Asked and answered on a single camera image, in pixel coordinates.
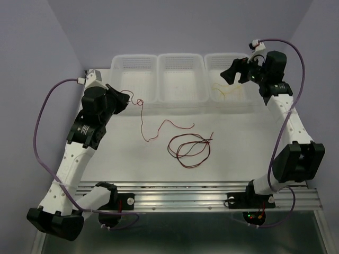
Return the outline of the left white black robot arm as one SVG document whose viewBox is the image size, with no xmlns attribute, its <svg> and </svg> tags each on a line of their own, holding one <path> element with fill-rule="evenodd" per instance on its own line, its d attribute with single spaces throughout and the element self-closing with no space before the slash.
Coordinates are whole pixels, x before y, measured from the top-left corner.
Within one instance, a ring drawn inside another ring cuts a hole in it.
<svg viewBox="0 0 339 254">
<path fill-rule="evenodd" d="M 116 185 L 99 182 L 79 200 L 74 196 L 88 162 L 106 134 L 111 116 L 125 110 L 129 100 L 129 95 L 108 84 L 84 90 L 81 110 L 68 133 L 59 169 L 44 199 L 37 208 L 30 208 L 26 216 L 39 231 L 74 241 L 86 218 L 103 207 L 115 210 L 114 219 L 120 219 L 122 202 Z"/>
</svg>

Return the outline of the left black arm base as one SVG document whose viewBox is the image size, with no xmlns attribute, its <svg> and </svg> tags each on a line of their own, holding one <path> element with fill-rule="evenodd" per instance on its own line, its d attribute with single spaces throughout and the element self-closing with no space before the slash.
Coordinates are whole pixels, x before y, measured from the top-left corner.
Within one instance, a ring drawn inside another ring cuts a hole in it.
<svg viewBox="0 0 339 254">
<path fill-rule="evenodd" d="M 113 210 L 118 215 L 99 214 L 98 221 L 101 228 L 113 231 L 127 229 L 135 225 L 139 221 L 139 215 L 122 215 L 123 211 L 132 212 L 134 203 L 134 193 L 122 193 L 118 194 L 117 198 L 110 198 L 107 204 L 99 207 L 99 210 Z"/>
</svg>

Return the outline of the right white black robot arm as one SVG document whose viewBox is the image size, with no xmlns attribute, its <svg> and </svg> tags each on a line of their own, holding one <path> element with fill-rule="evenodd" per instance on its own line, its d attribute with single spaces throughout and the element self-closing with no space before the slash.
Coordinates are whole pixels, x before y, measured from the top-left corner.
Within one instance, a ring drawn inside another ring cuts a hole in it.
<svg viewBox="0 0 339 254">
<path fill-rule="evenodd" d="M 325 147 L 316 143 L 306 131 L 296 111 L 296 99 L 288 83 L 283 81 L 287 57 L 270 51 L 262 64 L 250 58 L 234 59 L 221 77 L 230 85 L 240 74 L 239 83 L 252 81 L 259 86 L 259 94 L 280 127 L 269 171 L 249 182 L 244 202 L 256 206 L 263 196 L 270 196 L 286 187 L 288 182 L 300 183 L 314 179 L 325 154 Z"/>
</svg>

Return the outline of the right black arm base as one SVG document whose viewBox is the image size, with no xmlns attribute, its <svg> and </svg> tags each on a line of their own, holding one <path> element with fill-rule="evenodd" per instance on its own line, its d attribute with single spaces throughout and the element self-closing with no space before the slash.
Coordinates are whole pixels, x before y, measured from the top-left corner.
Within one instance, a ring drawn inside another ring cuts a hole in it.
<svg viewBox="0 0 339 254">
<path fill-rule="evenodd" d="M 266 209 L 275 208 L 273 195 L 250 195 L 245 192 L 227 193 L 224 206 L 229 209 L 245 210 L 245 222 L 253 226 L 262 226 L 266 220 Z"/>
</svg>

